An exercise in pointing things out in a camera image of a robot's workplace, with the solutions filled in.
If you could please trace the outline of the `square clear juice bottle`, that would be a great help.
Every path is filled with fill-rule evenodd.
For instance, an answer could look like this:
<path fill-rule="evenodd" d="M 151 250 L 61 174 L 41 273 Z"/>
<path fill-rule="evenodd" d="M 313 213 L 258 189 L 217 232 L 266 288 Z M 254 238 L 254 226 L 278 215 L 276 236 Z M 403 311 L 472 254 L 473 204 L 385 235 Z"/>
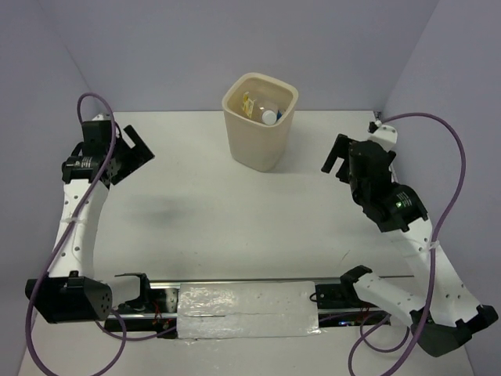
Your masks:
<path fill-rule="evenodd" d="M 243 94 L 242 111 L 247 118 L 263 125 L 274 125 L 279 119 L 278 105 L 254 92 Z"/>

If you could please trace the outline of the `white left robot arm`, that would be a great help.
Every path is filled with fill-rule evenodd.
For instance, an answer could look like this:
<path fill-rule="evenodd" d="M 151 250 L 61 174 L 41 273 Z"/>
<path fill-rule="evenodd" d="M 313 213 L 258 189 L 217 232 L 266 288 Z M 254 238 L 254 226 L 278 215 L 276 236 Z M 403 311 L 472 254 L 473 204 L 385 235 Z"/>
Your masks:
<path fill-rule="evenodd" d="M 25 295 L 50 324 L 105 320 L 113 303 L 109 284 L 94 278 L 93 253 L 99 217 L 110 187 L 153 160 L 132 125 L 111 139 L 109 120 L 86 121 L 83 140 L 62 164 L 64 205 L 58 241 L 62 242 L 39 288 L 26 283 Z"/>

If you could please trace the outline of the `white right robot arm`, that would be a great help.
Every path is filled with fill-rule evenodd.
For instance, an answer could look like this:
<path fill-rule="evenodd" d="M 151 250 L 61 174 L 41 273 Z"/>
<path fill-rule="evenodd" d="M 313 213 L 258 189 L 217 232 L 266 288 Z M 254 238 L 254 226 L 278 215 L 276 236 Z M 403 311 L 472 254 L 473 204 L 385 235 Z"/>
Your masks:
<path fill-rule="evenodd" d="M 340 295 L 348 306 L 364 301 L 395 316 L 423 351 L 440 357 L 462 347 L 499 316 L 467 290 L 433 240 L 434 227 L 416 191 L 392 179 L 395 156 L 372 139 L 356 141 L 340 134 L 322 170 L 328 173 L 337 159 L 343 161 L 336 177 L 350 186 L 353 201 L 401 253 L 425 295 L 389 284 L 366 266 L 341 276 Z"/>

